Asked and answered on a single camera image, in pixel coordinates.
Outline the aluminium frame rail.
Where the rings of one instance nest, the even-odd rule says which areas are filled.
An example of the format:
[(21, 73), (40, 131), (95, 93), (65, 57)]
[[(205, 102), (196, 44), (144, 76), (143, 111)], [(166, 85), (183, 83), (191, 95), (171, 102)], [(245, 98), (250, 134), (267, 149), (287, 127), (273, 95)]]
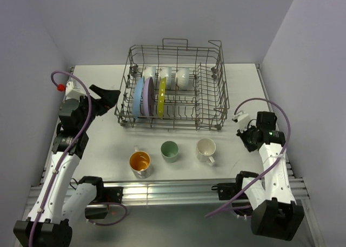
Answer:
[[(119, 193), (111, 195), (126, 206), (215, 204), (220, 203), (221, 200), (218, 193), (211, 188), (217, 184), (235, 182), (235, 178), (166, 181), (139, 179), (127, 182), (105, 181), (104, 187), (118, 188)], [(304, 207), (305, 217), (314, 241), (313, 246), (325, 246), (304, 180), (295, 178), (290, 171), (289, 185), (295, 199)]]

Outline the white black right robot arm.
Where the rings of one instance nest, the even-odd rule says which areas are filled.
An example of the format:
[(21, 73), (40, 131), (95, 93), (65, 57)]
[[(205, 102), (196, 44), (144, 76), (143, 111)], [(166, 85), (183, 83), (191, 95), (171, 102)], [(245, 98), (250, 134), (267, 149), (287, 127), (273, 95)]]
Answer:
[(259, 111), (252, 124), (249, 114), (241, 111), (234, 115), (238, 124), (236, 135), (249, 152), (258, 151), (266, 174), (241, 171), (233, 183), (218, 183), (212, 190), (219, 200), (230, 200), (235, 195), (246, 199), (249, 207), (231, 205), (235, 214), (251, 218), (254, 235), (291, 241), (303, 218), (304, 209), (296, 203), (291, 191), (286, 165), (283, 132), (276, 129), (277, 117), (273, 112)]

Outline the cream white mug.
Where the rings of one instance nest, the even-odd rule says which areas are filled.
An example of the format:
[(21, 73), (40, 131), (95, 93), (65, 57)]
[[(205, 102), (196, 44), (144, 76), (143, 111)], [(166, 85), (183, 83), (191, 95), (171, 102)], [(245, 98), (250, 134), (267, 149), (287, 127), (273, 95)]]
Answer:
[(213, 155), (216, 152), (216, 144), (210, 138), (201, 138), (196, 143), (196, 157), (200, 162), (207, 163), (210, 166), (215, 165)]

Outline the white bowl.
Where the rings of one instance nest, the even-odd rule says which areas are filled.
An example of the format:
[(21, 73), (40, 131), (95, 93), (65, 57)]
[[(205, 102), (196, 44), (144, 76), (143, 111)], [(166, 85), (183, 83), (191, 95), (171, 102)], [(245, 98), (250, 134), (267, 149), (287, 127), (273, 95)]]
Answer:
[(189, 68), (181, 68), (176, 72), (176, 85), (181, 90), (187, 90), (189, 84)]
[(158, 75), (159, 79), (166, 78), (166, 89), (171, 89), (172, 67), (164, 67)]
[(142, 76), (144, 79), (152, 78), (154, 79), (156, 75), (156, 67), (148, 66), (143, 70)]

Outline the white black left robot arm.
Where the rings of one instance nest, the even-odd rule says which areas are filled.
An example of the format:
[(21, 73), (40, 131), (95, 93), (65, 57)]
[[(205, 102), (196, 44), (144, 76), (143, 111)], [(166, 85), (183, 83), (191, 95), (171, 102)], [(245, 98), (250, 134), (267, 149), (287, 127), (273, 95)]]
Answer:
[(88, 204), (105, 198), (103, 180), (84, 176), (69, 199), (66, 193), (79, 165), (89, 137), (87, 129), (97, 116), (113, 108), (121, 94), (95, 85), (90, 90), (99, 96), (80, 96), (64, 100), (52, 146), (50, 167), (41, 192), (26, 220), (17, 221), (14, 234), (22, 246), (69, 246), (72, 225)]

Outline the green cup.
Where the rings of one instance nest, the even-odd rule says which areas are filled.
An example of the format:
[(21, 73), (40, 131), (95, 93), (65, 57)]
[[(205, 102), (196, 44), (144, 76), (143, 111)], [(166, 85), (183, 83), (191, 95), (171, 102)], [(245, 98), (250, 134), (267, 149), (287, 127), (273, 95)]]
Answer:
[(178, 153), (178, 145), (173, 141), (166, 141), (161, 145), (161, 155), (168, 163), (175, 162), (178, 158)]

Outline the floral mug orange inside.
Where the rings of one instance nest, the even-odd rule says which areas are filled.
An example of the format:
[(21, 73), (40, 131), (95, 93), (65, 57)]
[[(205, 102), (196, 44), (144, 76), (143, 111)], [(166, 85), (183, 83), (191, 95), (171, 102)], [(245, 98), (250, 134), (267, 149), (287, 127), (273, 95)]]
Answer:
[(151, 175), (151, 158), (145, 151), (134, 146), (134, 153), (130, 156), (129, 165), (138, 179), (146, 179)]

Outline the lilac plastic plate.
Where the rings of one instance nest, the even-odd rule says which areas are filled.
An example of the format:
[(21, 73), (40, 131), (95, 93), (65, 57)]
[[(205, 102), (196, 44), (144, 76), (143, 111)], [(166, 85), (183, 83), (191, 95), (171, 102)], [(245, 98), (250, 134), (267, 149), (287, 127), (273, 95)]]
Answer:
[(149, 77), (144, 82), (143, 88), (143, 109), (144, 115), (150, 117), (154, 115), (155, 105), (155, 88), (152, 77)]

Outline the blue plastic plate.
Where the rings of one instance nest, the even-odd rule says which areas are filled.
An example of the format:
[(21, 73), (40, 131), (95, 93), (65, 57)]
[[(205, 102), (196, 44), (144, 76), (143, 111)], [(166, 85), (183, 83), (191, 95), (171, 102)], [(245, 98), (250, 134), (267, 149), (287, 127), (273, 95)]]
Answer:
[(139, 116), (143, 85), (144, 79), (140, 78), (135, 87), (134, 101), (132, 105), (132, 115), (134, 119), (137, 119)]

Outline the green polka-dot plate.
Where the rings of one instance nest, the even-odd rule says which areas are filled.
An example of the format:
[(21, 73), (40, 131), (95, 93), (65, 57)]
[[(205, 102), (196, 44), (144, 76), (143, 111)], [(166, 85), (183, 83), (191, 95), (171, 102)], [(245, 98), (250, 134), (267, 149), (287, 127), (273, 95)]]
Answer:
[(165, 87), (166, 87), (166, 78), (161, 78), (159, 82), (158, 89), (158, 100), (157, 100), (157, 116), (163, 119), (164, 116), (164, 100), (165, 100)]

